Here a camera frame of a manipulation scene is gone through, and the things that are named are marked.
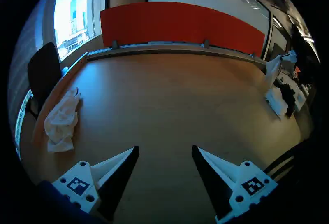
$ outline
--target black office chair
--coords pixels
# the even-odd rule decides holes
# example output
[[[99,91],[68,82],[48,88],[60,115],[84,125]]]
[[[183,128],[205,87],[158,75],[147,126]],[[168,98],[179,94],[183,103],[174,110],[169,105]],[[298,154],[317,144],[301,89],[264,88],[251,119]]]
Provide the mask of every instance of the black office chair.
[[[33,98],[28,100],[25,111],[37,119],[44,102],[66,71],[67,67],[60,69],[60,61],[53,43],[47,43],[37,51],[28,63],[28,81]],[[32,111],[32,103],[37,106],[37,112]]]

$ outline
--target window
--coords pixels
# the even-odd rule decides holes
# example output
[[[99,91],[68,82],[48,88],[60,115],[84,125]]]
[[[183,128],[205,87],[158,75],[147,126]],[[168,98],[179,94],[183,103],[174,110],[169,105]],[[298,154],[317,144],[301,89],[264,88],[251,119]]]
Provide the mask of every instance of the window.
[[[21,108],[19,110],[19,114],[16,120],[16,126],[15,126],[15,146],[16,146],[16,152],[19,156],[20,156],[20,152],[19,152],[19,145],[20,145],[20,136],[21,136],[21,129],[22,129],[22,122],[25,116],[25,107],[26,107],[26,103],[28,102],[28,99],[33,96],[31,89],[28,91],[28,93],[25,95],[25,98],[23,100],[23,103],[21,105]]]
[[[56,0],[54,27],[58,54],[61,59],[89,40],[87,0]]]

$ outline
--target sky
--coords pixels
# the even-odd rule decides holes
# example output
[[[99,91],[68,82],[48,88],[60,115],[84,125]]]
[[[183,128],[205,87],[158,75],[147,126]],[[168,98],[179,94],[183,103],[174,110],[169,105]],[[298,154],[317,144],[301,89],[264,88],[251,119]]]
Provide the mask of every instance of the sky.
[[[71,32],[70,21],[70,2],[71,0],[56,0],[55,15],[54,15],[54,27],[57,30],[58,43],[61,44]],[[87,0],[84,2],[84,11],[87,10]]]

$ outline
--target desk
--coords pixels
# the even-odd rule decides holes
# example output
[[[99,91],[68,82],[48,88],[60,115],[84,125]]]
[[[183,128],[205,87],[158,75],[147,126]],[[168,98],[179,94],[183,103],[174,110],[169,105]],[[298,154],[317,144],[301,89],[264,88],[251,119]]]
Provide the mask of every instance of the desk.
[[[74,150],[47,153],[46,135],[35,136],[36,173],[52,182],[80,160],[93,165],[139,145],[114,223],[213,223],[193,144],[265,169],[300,141],[294,117],[280,121],[265,101],[263,82],[255,65],[214,56],[148,54],[86,63],[57,98],[76,86],[81,93]],[[29,159],[24,151],[21,157]]]

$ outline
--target chair backrest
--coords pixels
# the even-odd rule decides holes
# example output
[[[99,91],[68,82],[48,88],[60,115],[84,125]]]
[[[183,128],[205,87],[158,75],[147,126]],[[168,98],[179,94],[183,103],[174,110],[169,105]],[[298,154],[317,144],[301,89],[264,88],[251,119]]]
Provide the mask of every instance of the chair backrest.
[[[55,45],[51,42],[47,43],[28,63],[28,81],[33,97],[38,101],[39,110],[61,77]]]

